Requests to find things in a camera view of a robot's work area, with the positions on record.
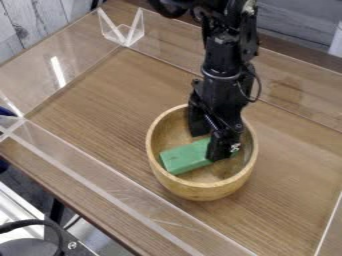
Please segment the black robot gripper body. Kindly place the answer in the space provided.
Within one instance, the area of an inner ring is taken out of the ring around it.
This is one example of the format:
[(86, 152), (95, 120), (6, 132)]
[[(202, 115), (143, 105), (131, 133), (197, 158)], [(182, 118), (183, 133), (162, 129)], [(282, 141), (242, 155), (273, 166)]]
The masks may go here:
[(237, 79), (217, 80), (206, 76), (203, 80), (193, 80), (189, 102), (195, 102), (218, 128), (243, 131), (242, 110), (251, 102), (254, 75), (255, 68), (245, 66)]

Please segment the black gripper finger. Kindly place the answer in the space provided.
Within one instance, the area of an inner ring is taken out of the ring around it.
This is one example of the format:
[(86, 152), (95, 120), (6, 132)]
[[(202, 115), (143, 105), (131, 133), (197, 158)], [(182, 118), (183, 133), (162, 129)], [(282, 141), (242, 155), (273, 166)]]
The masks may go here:
[(241, 150), (241, 134), (230, 130), (215, 130), (211, 132), (207, 146), (206, 158), (217, 162), (231, 158)]
[(210, 133), (211, 127), (205, 117), (206, 113), (194, 101), (189, 102), (189, 129), (193, 137)]

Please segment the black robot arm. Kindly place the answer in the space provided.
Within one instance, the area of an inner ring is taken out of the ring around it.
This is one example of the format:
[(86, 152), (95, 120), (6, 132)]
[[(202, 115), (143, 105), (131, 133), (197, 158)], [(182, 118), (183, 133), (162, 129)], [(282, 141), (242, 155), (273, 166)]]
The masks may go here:
[(190, 14), (202, 26), (203, 78), (193, 81), (189, 128), (193, 136), (210, 136), (206, 158), (217, 162), (239, 150), (242, 111), (262, 92), (251, 63), (259, 48), (257, 0), (147, 1), (163, 17)]

